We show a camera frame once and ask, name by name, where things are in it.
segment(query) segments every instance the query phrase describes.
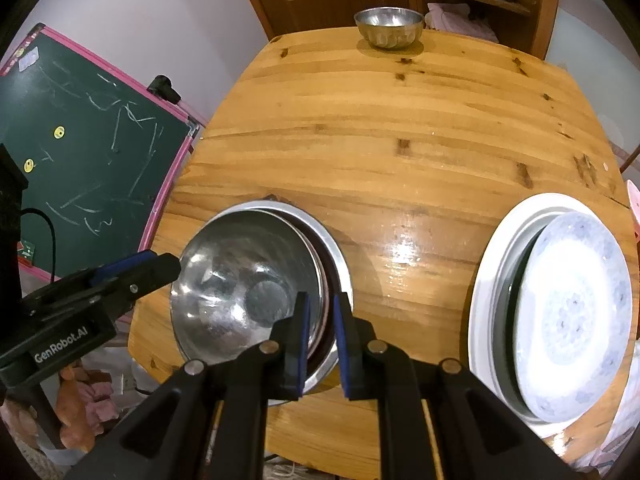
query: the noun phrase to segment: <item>blue patterned plate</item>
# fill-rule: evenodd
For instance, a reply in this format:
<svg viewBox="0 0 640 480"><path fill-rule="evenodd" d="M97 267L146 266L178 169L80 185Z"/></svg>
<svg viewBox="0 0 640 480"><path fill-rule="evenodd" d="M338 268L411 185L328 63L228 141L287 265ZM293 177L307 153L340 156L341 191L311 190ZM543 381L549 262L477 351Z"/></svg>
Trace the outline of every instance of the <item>blue patterned plate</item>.
<svg viewBox="0 0 640 480"><path fill-rule="evenodd" d="M518 294L514 355L527 407L547 422L586 412L615 377L631 328L625 257L597 219L571 212L536 241Z"/></svg>

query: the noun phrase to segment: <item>screw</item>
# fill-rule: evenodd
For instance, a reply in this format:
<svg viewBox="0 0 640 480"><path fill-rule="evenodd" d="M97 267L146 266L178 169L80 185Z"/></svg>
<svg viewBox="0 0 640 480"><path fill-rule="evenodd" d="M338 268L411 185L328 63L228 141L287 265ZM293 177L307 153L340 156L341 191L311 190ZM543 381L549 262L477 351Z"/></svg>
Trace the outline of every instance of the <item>screw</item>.
<svg viewBox="0 0 640 480"><path fill-rule="evenodd" d="M456 359L445 359L440 366L447 374L451 375L459 374L462 371L462 365Z"/></svg>
<svg viewBox="0 0 640 480"><path fill-rule="evenodd" d="M380 339L373 339L367 343L367 349L372 354L383 354L387 348L388 345L384 341L380 341Z"/></svg>
<svg viewBox="0 0 640 480"><path fill-rule="evenodd" d="M184 365L184 371L189 375L197 375L204 370L204 363L202 361L198 361L194 359L193 361L189 361Z"/></svg>
<svg viewBox="0 0 640 480"><path fill-rule="evenodd" d="M267 339L267 341L263 341L260 343L260 352L262 352L263 354L275 354L279 348L280 345L278 344L278 342L272 341L270 339Z"/></svg>

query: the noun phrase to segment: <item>white sticker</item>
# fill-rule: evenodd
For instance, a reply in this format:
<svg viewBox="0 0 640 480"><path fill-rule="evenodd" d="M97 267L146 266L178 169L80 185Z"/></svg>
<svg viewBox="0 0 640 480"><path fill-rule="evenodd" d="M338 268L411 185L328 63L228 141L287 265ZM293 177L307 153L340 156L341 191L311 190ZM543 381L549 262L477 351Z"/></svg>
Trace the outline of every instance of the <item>white sticker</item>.
<svg viewBox="0 0 640 480"><path fill-rule="evenodd" d="M20 70L20 72L28 69L28 67L34 64L39 57L40 54L38 53L38 47L35 47L28 51L24 56L20 58L20 61L18 61L18 69Z"/></svg>

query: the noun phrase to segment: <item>wall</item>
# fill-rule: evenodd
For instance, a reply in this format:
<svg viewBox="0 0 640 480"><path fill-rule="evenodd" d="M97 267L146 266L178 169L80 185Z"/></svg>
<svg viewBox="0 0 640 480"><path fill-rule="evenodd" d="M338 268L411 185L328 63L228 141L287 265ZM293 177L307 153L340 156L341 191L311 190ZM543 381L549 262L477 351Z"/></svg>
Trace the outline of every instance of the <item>wall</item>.
<svg viewBox="0 0 640 480"><path fill-rule="evenodd" d="M640 144L640 57L606 4L560 0L546 60L580 85L622 163ZM623 177L640 186L640 160L635 166Z"/></svg>
<svg viewBox="0 0 640 480"><path fill-rule="evenodd" d="M207 119L267 43L249 0L40 0L3 60L38 22L142 84L169 76Z"/></svg>

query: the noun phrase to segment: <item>cord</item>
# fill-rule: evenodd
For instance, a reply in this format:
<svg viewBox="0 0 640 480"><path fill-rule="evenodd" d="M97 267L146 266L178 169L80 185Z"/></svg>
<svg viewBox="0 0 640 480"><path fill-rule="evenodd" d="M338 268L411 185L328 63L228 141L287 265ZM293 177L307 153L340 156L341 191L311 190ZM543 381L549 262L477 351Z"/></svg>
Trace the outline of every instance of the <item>cord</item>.
<svg viewBox="0 0 640 480"><path fill-rule="evenodd" d="M41 218L44 218L45 222L49 225L49 229L51 230L51 280L49 283L53 283L53 280L56 279L56 231L53 228L53 222L51 222L51 218L49 218L40 209L27 207L20 211L20 216L28 214L38 215Z"/></svg>

